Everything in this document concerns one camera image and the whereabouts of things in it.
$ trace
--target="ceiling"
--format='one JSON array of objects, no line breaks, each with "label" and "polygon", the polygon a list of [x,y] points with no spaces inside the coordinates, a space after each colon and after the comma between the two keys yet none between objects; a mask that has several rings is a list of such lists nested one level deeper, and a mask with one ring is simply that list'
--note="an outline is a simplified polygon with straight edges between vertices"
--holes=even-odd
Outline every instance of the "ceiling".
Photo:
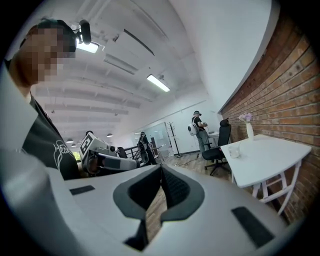
[{"label": "ceiling", "polygon": [[[64,140],[75,141],[73,149],[79,148],[88,130],[112,143],[106,135],[133,110],[201,80],[186,30],[168,0],[55,2],[49,17],[69,26],[86,19],[92,41],[100,45],[96,53],[77,49],[75,59],[61,71],[63,79],[32,89]],[[170,92],[149,82],[149,74],[163,75]]]}]

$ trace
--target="backpack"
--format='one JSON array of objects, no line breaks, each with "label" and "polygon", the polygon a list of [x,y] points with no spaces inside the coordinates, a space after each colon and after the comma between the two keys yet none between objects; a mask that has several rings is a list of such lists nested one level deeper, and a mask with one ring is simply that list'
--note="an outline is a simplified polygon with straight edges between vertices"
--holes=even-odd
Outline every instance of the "backpack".
[{"label": "backpack", "polygon": [[199,132],[199,127],[195,124],[195,119],[196,118],[194,118],[193,120],[191,119],[192,123],[188,125],[188,131],[191,136],[195,136]]}]

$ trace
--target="brick wall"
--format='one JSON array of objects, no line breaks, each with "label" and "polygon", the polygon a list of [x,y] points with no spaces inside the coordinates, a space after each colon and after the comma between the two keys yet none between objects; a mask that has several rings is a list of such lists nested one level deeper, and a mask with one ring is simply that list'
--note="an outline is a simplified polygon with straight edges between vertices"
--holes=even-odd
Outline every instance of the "brick wall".
[{"label": "brick wall", "polygon": [[[290,222],[308,214],[320,187],[320,65],[297,25],[280,12],[265,55],[222,109],[232,125],[233,142],[247,138],[238,116],[252,113],[254,134],[264,134],[312,147],[304,158],[296,186],[284,210]],[[293,170],[286,171],[290,183]],[[280,184],[270,186],[272,192]],[[278,200],[283,202],[285,196]]]}]

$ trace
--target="black office chair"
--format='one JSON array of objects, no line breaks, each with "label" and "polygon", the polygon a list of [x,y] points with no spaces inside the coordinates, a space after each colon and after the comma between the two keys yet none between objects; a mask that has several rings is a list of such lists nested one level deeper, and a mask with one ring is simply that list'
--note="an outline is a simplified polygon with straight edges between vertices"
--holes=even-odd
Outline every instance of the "black office chair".
[{"label": "black office chair", "polygon": [[229,143],[231,133],[231,125],[229,124],[228,118],[224,119],[220,122],[220,129],[219,129],[219,139],[218,139],[218,146],[212,147],[211,149],[202,152],[202,157],[205,160],[211,160],[213,164],[207,165],[204,167],[205,170],[208,169],[208,167],[214,167],[210,175],[212,176],[214,171],[221,167],[222,169],[230,172],[224,165],[228,162],[223,162],[222,159],[225,157],[224,153],[220,149],[221,146],[227,145]]},{"label": "black office chair", "polygon": [[119,157],[121,157],[121,158],[128,158],[126,151],[125,151],[124,148],[121,147],[121,146],[118,147],[118,155],[119,155]]}]

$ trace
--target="white table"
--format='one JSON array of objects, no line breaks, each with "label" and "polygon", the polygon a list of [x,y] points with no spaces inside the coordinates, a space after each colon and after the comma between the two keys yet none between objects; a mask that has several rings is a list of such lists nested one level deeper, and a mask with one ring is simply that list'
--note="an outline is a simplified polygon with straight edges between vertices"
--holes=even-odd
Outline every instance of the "white table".
[{"label": "white table", "polygon": [[[228,148],[237,147],[240,144],[240,156],[231,158]],[[245,188],[253,186],[254,197],[257,197],[258,190],[262,185],[263,203],[272,201],[286,194],[285,200],[278,212],[284,210],[291,193],[295,187],[301,160],[310,151],[311,147],[284,139],[265,136],[262,134],[254,136],[254,140],[244,139],[221,147],[232,171],[232,182],[238,187]],[[287,185],[285,171],[294,166],[294,174],[290,185]],[[266,180],[279,176],[279,179],[266,183]],[[274,194],[268,194],[268,186],[281,182],[282,189]]]}]

